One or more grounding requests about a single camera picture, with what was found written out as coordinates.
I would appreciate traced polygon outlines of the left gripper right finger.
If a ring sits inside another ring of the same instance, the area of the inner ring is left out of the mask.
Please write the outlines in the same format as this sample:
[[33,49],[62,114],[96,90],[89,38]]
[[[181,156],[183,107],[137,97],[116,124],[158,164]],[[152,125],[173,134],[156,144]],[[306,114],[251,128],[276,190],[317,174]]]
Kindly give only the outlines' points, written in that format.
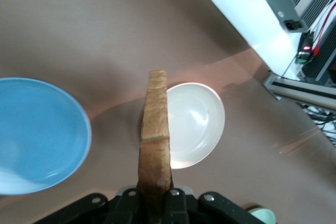
[[198,198],[179,188],[165,194],[164,223],[262,223],[245,209],[214,191]]

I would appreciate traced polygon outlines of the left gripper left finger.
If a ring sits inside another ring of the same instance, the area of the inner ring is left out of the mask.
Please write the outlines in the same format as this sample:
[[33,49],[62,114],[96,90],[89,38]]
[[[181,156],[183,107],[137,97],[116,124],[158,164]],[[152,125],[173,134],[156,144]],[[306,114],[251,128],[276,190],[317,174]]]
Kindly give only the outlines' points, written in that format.
[[141,223],[140,191],[126,187],[112,200],[100,193],[89,194],[36,223]]

